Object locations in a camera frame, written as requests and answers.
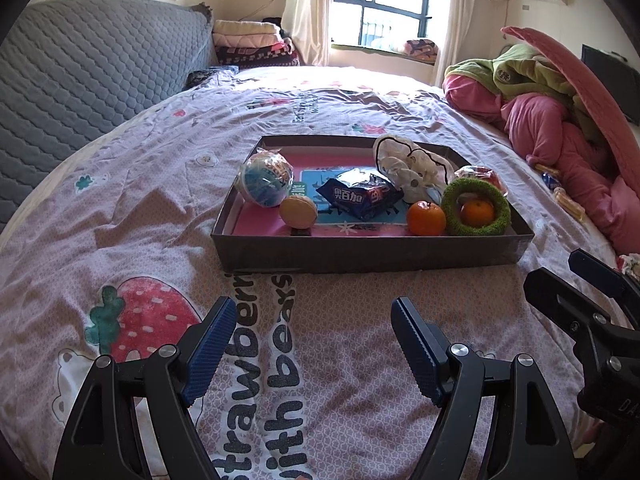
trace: bed sheet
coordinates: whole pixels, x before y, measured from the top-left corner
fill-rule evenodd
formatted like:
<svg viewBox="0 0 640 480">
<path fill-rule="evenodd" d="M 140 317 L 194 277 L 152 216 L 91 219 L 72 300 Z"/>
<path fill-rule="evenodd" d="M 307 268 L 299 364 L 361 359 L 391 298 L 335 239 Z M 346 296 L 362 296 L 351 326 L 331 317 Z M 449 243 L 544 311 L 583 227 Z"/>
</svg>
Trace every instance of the bed sheet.
<svg viewBox="0 0 640 480">
<path fill-rule="evenodd" d="M 497 170 L 535 232 L 521 261 L 339 276 L 222 272 L 210 231 L 260 136 L 383 132 L 444 144 Z M 504 136 L 453 111 L 441 91 L 353 68 L 219 75 L 74 157 L 0 237 L 0 430 L 37 477 L 51 476 L 92 359 L 148 355 L 220 294 L 239 303 L 239 324 L 191 414 L 222 478 L 408 477 L 437 410 L 420 396 L 391 329 L 397 296 L 481 355 L 531 354 L 580 443 L 590 423 L 575 401 L 580 363 L 569 338 L 525 302 L 522 283 L 548 267 L 623 324 L 617 307 L 567 266 L 578 247 L 610 265 L 614 253 L 592 224 L 556 205 Z M 119 314 L 114 294 L 124 300 Z M 92 321 L 108 310 L 116 338 Z M 152 472 L 162 476 L 144 402 L 138 416 Z M 465 478 L 482 459 L 490 417 L 483 402 Z"/>
</svg>

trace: tray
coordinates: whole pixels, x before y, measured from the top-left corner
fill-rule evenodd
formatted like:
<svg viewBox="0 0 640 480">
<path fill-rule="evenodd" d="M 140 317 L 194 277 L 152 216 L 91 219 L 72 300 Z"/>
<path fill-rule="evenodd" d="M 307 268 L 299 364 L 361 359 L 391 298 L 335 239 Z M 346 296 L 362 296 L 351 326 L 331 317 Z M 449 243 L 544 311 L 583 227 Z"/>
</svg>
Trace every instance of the tray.
<svg viewBox="0 0 640 480">
<path fill-rule="evenodd" d="M 265 136 L 252 152 L 279 149 L 295 170 L 373 166 L 374 137 Z M 418 142 L 448 159 L 455 169 L 468 162 L 447 146 Z M 278 209 L 244 202 L 232 187 L 211 237 L 225 272 L 389 272 L 515 264 L 533 232 L 511 207 L 511 227 L 495 237 L 415 237 L 401 224 L 368 229 L 351 221 L 314 227 L 312 235 L 292 235 Z"/>
</svg>

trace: television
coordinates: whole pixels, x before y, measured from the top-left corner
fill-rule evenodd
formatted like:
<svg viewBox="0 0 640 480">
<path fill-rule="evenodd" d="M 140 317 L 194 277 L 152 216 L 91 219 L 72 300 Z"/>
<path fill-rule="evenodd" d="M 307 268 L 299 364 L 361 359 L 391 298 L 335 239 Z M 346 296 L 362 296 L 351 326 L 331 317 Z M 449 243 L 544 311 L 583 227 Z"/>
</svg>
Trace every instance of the television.
<svg viewBox="0 0 640 480">
<path fill-rule="evenodd" d="M 640 125 L 640 73 L 627 63 L 597 48 L 582 46 L 588 66 L 620 106 L 626 120 Z"/>
</svg>

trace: green hair band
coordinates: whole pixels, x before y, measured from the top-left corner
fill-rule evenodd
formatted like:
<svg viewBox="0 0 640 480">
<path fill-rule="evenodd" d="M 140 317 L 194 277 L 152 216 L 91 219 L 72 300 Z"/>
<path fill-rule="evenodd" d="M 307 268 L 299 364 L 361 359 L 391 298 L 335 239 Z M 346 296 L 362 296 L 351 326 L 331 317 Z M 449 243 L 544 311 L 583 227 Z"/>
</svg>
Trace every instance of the green hair band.
<svg viewBox="0 0 640 480">
<path fill-rule="evenodd" d="M 458 217 L 458 197 L 477 193 L 494 205 L 495 220 L 484 227 L 464 225 Z M 442 195 L 440 207 L 447 217 L 447 233 L 451 236 L 499 236 L 511 224 L 511 207 L 502 192 L 493 184 L 478 178 L 459 178 L 449 184 Z"/>
</svg>

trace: white curtain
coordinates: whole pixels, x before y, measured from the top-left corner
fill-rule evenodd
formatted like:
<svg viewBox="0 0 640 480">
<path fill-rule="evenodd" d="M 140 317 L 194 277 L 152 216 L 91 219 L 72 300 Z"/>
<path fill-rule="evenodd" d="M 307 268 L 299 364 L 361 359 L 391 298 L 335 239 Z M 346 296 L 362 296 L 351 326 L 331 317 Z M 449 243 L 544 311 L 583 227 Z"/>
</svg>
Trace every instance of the white curtain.
<svg viewBox="0 0 640 480">
<path fill-rule="evenodd" d="M 440 25 L 437 22 L 433 23 L 433 27 L 431 23 L 428 25 L 429 38 L 440 49 L 430 81 L 433 86 L 442 86 L 446 68 L 459 61 L 458 53 L 471 25 L 474 3 L 475 0 L 445 0 L 433 3 L 434 6 L 438 6 L 437 15 L 440 18 Z"/>
<path fill-rule="evenodd" d="M 329 11 L 332 1 L 287 0 L 282 28 L 293 38 L 305 64 L 326 66 L 329 63 Z"/>
</svg>

